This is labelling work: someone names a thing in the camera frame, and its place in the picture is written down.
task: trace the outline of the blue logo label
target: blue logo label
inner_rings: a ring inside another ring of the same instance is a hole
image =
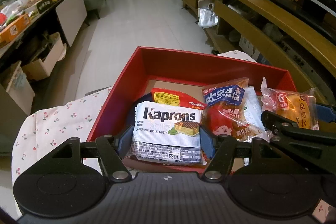
[[[221,101],[226,101],[227,105],[233,104],[239,106],[242,103],[245,90],[238,85],[229,85],[217,88],[204,95],[204,100],[208,106]]]

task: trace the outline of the floor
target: floor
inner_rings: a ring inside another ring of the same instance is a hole
[[[88,15],[90,26],[82,26],[55,67],[45,108],[113,85],[138,46],[211,53],[204,31],[181,7],[181,0],[106,0],[100,20]],[[10,165],[10,158],[0,157],[0,206],[16,219]]]

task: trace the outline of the silver gift bag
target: silver gift bag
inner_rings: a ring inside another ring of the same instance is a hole
[[[207,9],[200,9],[198,26],[203,28],[209,28],[217,25],[218,16],[214,13],[214,3],[209,3]]]

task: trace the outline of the cartoon character face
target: cartoon character face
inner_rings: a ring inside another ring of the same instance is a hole
[[[213,134],[215,135],[220,135],[220,134],[226,134],[226,135],[231,135],[231,128],[228,128],[227,126],[220,126],[217,128],[217,130],[213,131]]]

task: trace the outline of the orange box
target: orange box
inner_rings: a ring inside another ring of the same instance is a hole
[[[0,32],[0,48],[13,41],[29,25],[27,14],[20,16]]]

